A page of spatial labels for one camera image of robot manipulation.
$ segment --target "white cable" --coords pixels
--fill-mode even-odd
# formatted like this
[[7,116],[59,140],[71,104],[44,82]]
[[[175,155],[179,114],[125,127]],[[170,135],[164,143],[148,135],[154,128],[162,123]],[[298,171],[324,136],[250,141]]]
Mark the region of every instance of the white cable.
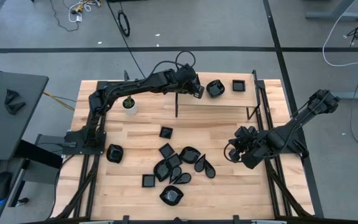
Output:
[[[77,20],[75,20],[75,21],[73,21],[72,19],[71,19],[71,9],[73,9],[75,6],[77,6],[77,5],[80,5],[80,4],[83,4],[83,2],[84,2],[84,0],[80,0],[78,3],[76,3],[76,4],[74,4],[74,5],[72,5],[70,8],[69,8],[69,10],[68,10],[68,20],[70,21],[70,22],[77,22]],[[92,8],[91,8],[91,6],[90,5],[95,5],[96,3],[94,3],[94,2],[86,2],[86,3],[84,3],[84,9],[87,11],[87,12],[90,12],[91,10],[92,10]],[[80,15],[80,17],[81,17],[81,21],[82,21],[82,14],[80,13],[80,12],[77,12],[79,15]]]
[[72,6],[69,8],[69,10],[68,10],[68,20],[69,20],[70,22],[77,22],[77,20],[73,21],[73,20],[71,19],[71,9],[72,9],[74,6],[77,6],[77,5],[79,5],[79,4],[82,4],[82,1],[80,1],[80,2],[77,3],[77,4],[72,5]]
[[334,28],[336,27],[336,24],[339,22],[339,20],[341,20],[342,16],[343,16],[343,15],[345,14],[345,12],[353,5],[353,3],[342,13],[341,16],[339,16],[338,20],[335,22],[333,28],[332,28],[331,31],[329,32],[326,42],[325,42],[324,45],[323,45],[323,57],[324,57],[324,60],[327,62],[327,64],[330,65],[330,66],[334,66],[334,67],[345,67],[345,66],[348,66],[348,65],[358,64],[358,62],[347,63],[347,64],[344,64],[344,65],[335,65],[335,64],[329,63],[329,62],[327,61],[327,59],[326,59],[326,54],[325,54],[325,52],[324,52],[324,49],[325,49],[325,47],[326,47],[326,44],[327,44],[329,38],[331,37],[331,34],[333,33]]

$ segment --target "black dish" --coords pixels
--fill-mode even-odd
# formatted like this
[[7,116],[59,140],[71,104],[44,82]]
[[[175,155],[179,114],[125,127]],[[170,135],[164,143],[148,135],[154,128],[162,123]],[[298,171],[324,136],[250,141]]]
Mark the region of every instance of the black dish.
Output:
[[183,192],[179,188],[169,185],[160,194],[160,199],[167,205],[177,205],[180,199],[184,196]]
[[171,176],[169,178],[169,183],[171,184],[173,181],[175,181],[181,174],[181,168],[180,167],[175,167],[173,168],[172,172],[171,172]]
[[153,174],[143,174],[142,176],[142,187],[154,187],[155,176]]
[[191,181],[191,175],[189,173],[184,173],[174,181],[173,184],[187,184]]
[[161,131],[160,131],[160,137],[166,138],[166,139],[171,139],[172,132],[173,132],[173,128],[168,128],[168,127],[162,126]]
[[201,153],[197,149],[187,146],[183,148],[179,157],[183,162],[194,164],[200,155]]
[[207,160],[205,160],[205,175],[211,179],[216,175],[214,167]]
[[172,167],[165,159],[158,162],[154,167],[154,175],[160,182],[169,177],[171,172]]
[[216,98],[224,93],[224,85],[220,80],[214,80],[206,86],[206,91],[211,98]]
[[175,168],[181,164],[181,160],[177,153],[175,153],[175,155],[169,157],[167,160],[168,160],[169,165],[172,168]]
[[246,81],[233,80],[233,91],[246,91]]
[[169,143],[166,143],[165,145],[163,145],[159,151],[161,152],[162,156],[164,157],[164,159],[170,157],[175,151],[172,149],[171,145],[169,145]]
[[106,153],[107,160],[115,163],[120,163],[123,155],[124,155],[123,148],[115,144],[110,144]]
[[204,168],[205,168],[205,154],[197,160],[196,164],[194,164],[194,170],[196,170],[196,172],[201,172],[204,170]]

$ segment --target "computer mouse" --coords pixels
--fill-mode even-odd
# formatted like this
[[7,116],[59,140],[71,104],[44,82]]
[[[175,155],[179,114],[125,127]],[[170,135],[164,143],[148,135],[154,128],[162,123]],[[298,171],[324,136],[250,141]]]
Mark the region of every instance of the computer mouse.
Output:
[[9,195],[12,174],[8,171],[0,173],[0,201],[3,201]]

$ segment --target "black square dish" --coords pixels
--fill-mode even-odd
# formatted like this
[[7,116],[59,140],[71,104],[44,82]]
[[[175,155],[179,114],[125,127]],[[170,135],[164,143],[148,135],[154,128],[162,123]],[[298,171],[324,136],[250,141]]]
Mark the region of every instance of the black square dish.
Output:
[[162,126],[161,131],[160,131],[160,137],[166,138],[166,139],[171,139],[172,131],[173,131],[173,128],[168,128],[168,127]]
[[175,151],[172,149],[171,145],[169,145],[169,143],[166,143],[165,145],[163,145],[159,151],[161,152],[162,156],[164,157],[164,159],[170,157]]
[[153,174],[143,174],[142,176],[142,187],[154,187],[155,176]]
[[175,168],[181,164],[181,160],[180,160],[178,154],[176,154],[176,153],[175,153],[175,155],[169,157],[167,160],[172,168]]
[[246,81],[233,80],[233,91],[246,91]]

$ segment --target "table leg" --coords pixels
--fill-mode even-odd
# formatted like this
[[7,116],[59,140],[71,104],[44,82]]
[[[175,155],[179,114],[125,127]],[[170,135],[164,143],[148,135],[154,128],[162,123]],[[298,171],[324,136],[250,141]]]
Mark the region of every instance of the table leg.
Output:
[[[332,19],[336,20],[341,16],[346,9],[353,4],[354,0],[342,0],[341,3],[332,12],[307,12],[307,19]],[[341,18],[342,21],[358,20],[358,13],[345,12]]]

